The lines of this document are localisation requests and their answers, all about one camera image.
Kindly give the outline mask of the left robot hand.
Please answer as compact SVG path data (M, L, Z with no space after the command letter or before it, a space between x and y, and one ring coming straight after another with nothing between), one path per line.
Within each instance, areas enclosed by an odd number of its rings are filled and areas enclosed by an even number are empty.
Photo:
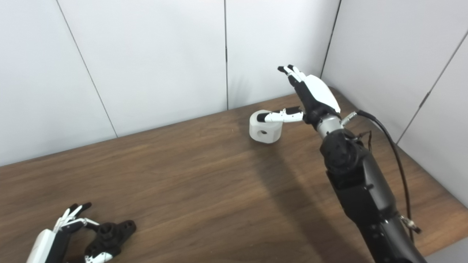
M73 233L87 228L98 232L100 224L81 213L92 206L91 202L82 205L74 203L60 216L52 229L44 229L37 236L27 263L62 263Z

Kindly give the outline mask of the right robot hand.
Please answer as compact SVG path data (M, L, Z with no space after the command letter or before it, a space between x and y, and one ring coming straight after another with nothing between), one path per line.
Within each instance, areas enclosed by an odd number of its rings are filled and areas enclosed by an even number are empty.
M299 97L301 106L259 113L259 123L301 122L314 127L321 138L344 128L341 123L341 108L330 88L314 75L306 76L294 65L279 66Z

